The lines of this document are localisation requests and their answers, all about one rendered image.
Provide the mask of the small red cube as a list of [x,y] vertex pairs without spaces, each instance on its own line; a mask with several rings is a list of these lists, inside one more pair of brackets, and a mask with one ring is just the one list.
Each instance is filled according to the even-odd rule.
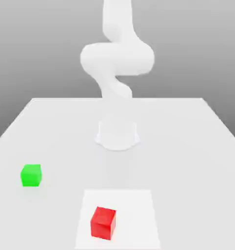
[[117,224],[117,211],[96,207],[90,221],[91,236],[111,240]]

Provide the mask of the small green cube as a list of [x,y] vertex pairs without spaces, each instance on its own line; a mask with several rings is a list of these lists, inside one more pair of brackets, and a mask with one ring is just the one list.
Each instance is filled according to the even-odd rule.
[[21,183],[24,187],[38,187],[42,180],[40,164],[26,164],[20,173]]

